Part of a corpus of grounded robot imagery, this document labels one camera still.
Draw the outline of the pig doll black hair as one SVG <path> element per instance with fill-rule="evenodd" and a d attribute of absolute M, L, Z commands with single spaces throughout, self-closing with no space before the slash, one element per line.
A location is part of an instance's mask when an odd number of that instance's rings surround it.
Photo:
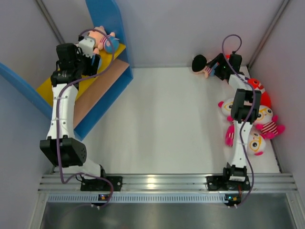
<path fill-rule="evenodd" d="M 192 72 L 194 74 L 203 74 L 205 79 L 213 76 L 218 63 L 212 64 L 211 60 L 207 60 L 205 56 L 199 54 L 196 55 L 192 60 Z"/>

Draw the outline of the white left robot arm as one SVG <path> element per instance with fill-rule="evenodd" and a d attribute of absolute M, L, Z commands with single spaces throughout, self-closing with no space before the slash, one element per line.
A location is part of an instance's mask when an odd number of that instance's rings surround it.
<path fill-rule="evenodd" d="M 104 190 L 108 179 L 99 164 L 87 159 L 86 146 L 75 138 L 73 117 L 79 83 L 83 75 L 97 73 L 101 58 L 94 52 L 94 44 L 65 43 L 56 47 L 58 61 L 51 75 L 53 107 L 47 137 L 40 141 L 40 149 L 49 161 L 59 168 L 91 179 L 96 190 Z"/>

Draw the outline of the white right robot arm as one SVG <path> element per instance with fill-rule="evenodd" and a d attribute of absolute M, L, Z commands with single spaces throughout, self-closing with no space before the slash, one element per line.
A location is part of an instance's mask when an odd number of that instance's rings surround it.
<path fill-rule="evenodd" d="M 236 72 L 223 53 L 218 54 L 211 61 L 211 65 L 215 63 L 219 64 L 215 69 L 215 75 L 221 80 L 227 80 L 235 90 L 231 108 L 234 124 L 234 155 L 225 168 L 227 174 L 222 178 L 224 187 L 234 189 L 240 182 L 245 182 L 247 177 L 246 166 L 250 163 L 247 162 L 246 147 L 254 121 L 258 117 L 261 93 L 255 91 L 245 77 Z"/>

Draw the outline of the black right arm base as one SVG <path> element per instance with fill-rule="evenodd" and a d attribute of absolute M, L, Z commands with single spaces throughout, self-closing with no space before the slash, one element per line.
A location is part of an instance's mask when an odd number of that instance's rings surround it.
<path fill-rule="evenodd" d="M 249 191 L 251 187 L 248 178 L 244 182 L 239 182 L 227 180 L 221 175 L 213 175 L 207 176 L 206 181 L 209 191 Z"/>

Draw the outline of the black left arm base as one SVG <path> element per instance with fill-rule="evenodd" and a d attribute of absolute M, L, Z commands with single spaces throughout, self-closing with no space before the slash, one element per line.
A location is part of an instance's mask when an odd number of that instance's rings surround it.
<path fill-rule="evenodd" d="M 122 188 L 122 176 L 107 176 L 106 179 L 113 185 L 113 191 L 120 191 Z M 100 179 L 82 179 L 81 191 L 110 191 L 111 186 Z"/>

